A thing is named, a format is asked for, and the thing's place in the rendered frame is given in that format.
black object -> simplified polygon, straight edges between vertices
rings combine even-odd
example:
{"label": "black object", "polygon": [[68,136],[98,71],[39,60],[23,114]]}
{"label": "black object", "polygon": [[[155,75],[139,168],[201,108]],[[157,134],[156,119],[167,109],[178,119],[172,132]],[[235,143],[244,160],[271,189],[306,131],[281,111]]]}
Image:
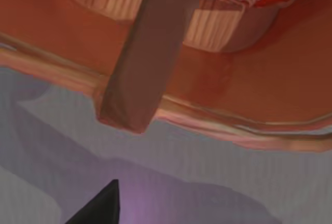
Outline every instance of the black object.
{"label": "black object", "polygon": [[119,224],[119,181],[111,181],[66,224]]}

